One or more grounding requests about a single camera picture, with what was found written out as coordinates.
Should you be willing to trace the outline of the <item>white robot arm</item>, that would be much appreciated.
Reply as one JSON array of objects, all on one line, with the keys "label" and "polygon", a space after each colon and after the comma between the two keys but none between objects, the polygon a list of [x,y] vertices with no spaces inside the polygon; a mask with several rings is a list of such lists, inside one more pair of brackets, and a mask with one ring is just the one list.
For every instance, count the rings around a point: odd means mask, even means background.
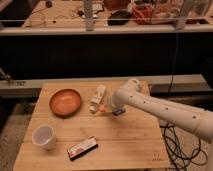
[{"label": "white robot arm", "polygon": [[108,106],[117,112],[125,105],[141,109],[188,131],[202,140],[213,142],[213,112],[142,94],[138,79],[129,79],[108,97]]}]

